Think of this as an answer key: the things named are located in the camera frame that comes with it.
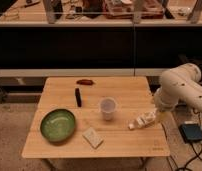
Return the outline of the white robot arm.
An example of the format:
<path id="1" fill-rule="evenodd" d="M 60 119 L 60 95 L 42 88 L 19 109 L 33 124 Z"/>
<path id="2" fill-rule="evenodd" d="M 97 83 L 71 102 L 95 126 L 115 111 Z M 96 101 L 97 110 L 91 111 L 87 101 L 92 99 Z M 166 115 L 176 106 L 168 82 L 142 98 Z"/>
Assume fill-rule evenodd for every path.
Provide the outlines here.
<path id="1" fill-rule="evenodd" d="M 171 111 L 179 100 L 202 113 L 201 70 L 193 63 L 165 70 L 159 77 L 160 87 L 154 94 L 154 104 L 160 111 Z"/>

